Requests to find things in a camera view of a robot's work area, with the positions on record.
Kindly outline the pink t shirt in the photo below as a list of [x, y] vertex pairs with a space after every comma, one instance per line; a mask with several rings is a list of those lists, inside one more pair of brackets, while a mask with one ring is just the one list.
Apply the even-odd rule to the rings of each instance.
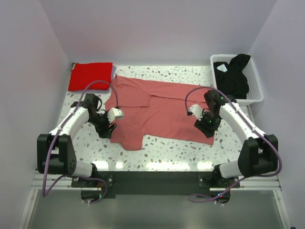
[[124, 118], [117, 120], [111, 143], [125, 150], [140, 150], [145, 135], [213, 145], [194, 126], [196, 117], [188, 116], [186, 108], [198, 104], [207, 108], [207, 89], [197, 85], [168, 83], [116, 76], [112, 81], [115, 92], [105, 102], [107, 110], [118, 105]]

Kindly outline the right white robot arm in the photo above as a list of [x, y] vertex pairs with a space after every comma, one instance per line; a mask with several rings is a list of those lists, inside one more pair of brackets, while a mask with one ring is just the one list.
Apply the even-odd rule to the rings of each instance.
[[196, 117], [194, 126], [207, 138], [213, 137], [222, 120], [234, 130], [242, 145], [236, 161], [214, 167], [212, 181], [217, 187], [224, 187], [232, 177], [271, 177], [282, 169], [278, 153], [278, 139], [267, 135], [243, 113], [231, 96], [218, 90], [204, 94], [207, 108], [192, 105], [188, 114]]

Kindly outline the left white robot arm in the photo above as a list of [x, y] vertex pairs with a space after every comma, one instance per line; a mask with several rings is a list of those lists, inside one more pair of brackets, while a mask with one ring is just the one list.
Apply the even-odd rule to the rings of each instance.
[[73, 139], [85, 123], [95, 127], [100, 138], [112, 137], [116, 120], [124, 117], [118, 107], [99, 113], [102, 101], [95, 94], [86, 94], [84, 100], [74, 102], [68, 115], [48, 134], [37, 138], [37, 170], [41, 174], [82, 177], [88, 187], [98, 184], [97, 167], [76, 157]]

